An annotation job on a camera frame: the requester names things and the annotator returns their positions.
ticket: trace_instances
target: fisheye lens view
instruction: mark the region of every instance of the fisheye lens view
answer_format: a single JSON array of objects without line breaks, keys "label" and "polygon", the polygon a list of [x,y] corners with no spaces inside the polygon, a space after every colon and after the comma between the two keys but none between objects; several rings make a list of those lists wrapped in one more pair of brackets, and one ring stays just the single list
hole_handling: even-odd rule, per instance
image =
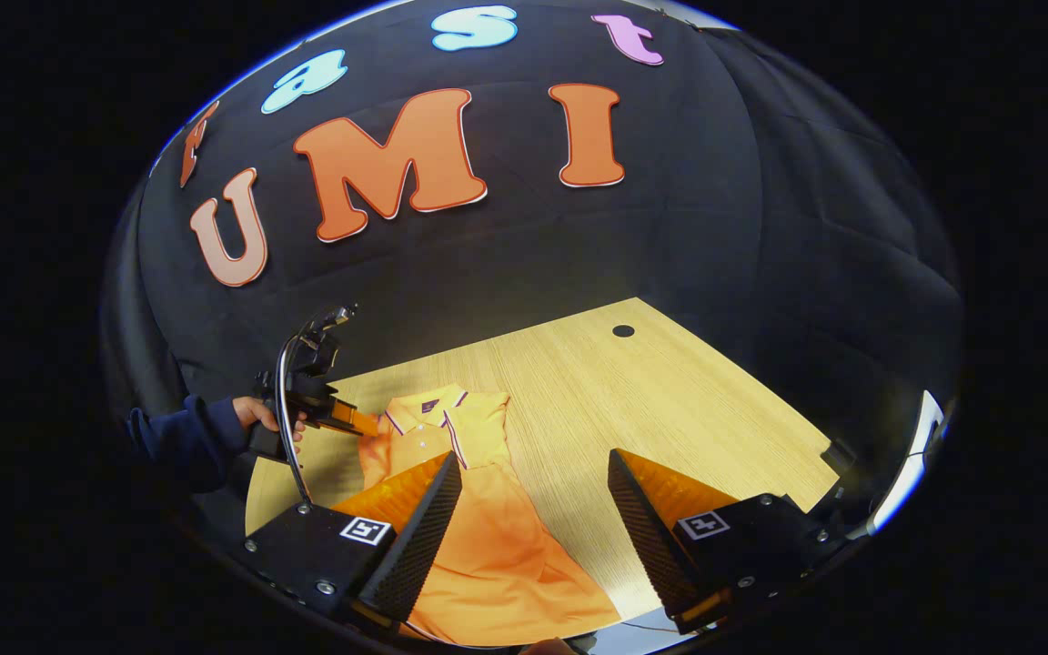
[{"label": "fisheye lens view", "polygon": [[103,278],[116,443],[228,575],[373,652],[690,652],[926,480],[954,247],[785,43],[637,0],[294,29],[163,134]]}]

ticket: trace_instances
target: shirt sleeve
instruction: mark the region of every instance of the shirt sleeve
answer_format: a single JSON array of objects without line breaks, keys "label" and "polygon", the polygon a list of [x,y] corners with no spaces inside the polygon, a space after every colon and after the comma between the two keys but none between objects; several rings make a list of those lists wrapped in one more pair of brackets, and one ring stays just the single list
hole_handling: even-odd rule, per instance
[{"label": "shirt sleeve", "polygon": [[379,415],[376,435],[358,435],[358,464],[362,465],[362,488],[368,489],[387,479],[390,474],[390,440],[394,424]]},{"label": "shirt sleeve", "polygon": [[249,443],[249,432],[241,428],[232,397],[208,405],[190,395],[183,410],[155,418],[134,408],[128,415],[128,435],[143,457],[166,465],[192,493],[223,486],[230,461]]}]

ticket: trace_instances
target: orange polo shirt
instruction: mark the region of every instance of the orange polo shirt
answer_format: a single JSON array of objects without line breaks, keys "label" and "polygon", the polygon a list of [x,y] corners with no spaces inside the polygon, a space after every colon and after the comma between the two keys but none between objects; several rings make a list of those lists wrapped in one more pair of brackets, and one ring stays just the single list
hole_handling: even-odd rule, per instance
[{"label": "orange polo shirt", "polygon": [[516,477],[504,438],[507,399],[457,385],[396,397],[378,435],[358,437],[366,488],[442,452],[458,458],[463,490],[408,620],[442,641],[534,643],[620,620],[544,527]]}]

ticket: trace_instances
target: black fabric backdrop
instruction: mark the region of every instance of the black fabric backdrop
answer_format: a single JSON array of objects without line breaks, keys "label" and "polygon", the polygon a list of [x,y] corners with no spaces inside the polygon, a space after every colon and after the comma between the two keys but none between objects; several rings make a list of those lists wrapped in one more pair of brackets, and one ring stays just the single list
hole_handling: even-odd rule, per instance
[{"label": "black fabric backdrop", "polygon": [[[163,150],[109,266],[115,416],[167,413],[183,393],[248,393],[297,325],[334,302],[362,306],[341,331],[333,376],[345,377],[639,296],[870,464],[911,427],[905,411],[889,416],[895,390],[953,397],[962,302],[940,219],[890,138],[830,86],[746,34],[698,32],[616,1],[517,3],[520,32],[505,45],[433,48],[430,21],[463,5],[418,0],[364,17],[242,80],[220,96],[185,190],[187,130]],[[649,26],[664,64],[625,58],[596,13]],[[275,80],[335,48],[344,78],[259,111]],[[562,83],[620,95],[617,185],[559,182],[567,136],[548,88]],[[487,198],[420,215],[409,176],[394,220],[352,191],[366,231],[318,241],[294,138],[346,116],[386,141],[408,99],[446,87],[473,94],[463,133]],[[222,286],[189,218],[248,167],[269,260],[249,285]],[[227,202],[217,226],[237,257]]]},{"label": "black fabric backdrop", "polygon": [[[106,456],[95,342],[114,217],[162,138],[362,6],[0,7],[0,652],[350,651],[230,576]],[[936,472],[869,548],[716,651],[1048,652],[1048,4],[706,8],[876,117],[940,203],[966,289]],[[174,372],[163,352],[129,373]]]}]

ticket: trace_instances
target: orange letter m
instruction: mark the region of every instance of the orange letter m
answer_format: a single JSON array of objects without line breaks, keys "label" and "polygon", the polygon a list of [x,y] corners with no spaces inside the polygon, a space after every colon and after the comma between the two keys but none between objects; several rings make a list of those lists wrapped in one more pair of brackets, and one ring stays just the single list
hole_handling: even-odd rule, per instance
[{"label": "orange letter m", "polygon": [[462,88],[413,96],[396,117],[386,146],[346,117],[299,136],[293,152],[308,158],[321,203],[318,238],[336,241],[367,226],[367,212],[350,203],[347,183],[379,216],[395,218],[412,163],[416,190],[411,206],[416,211],[441,211],[486,196],[487,185],[472,174],[463,144],[461,114],[471,100]]}]

